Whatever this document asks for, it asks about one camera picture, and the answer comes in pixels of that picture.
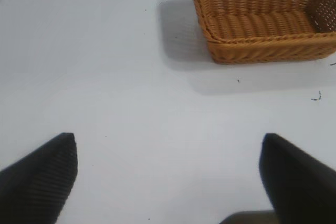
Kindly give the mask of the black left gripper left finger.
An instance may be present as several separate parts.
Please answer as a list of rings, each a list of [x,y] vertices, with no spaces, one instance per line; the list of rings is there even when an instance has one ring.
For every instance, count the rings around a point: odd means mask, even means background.
[[[78,174],[75,135],[61,133],[1,171],[1,223],[56,223]]]

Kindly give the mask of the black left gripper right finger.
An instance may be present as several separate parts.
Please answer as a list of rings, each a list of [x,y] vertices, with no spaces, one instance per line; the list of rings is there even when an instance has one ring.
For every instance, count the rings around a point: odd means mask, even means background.
[[[267,133],[259,172],[280,223],[335,223],[335,170]]]

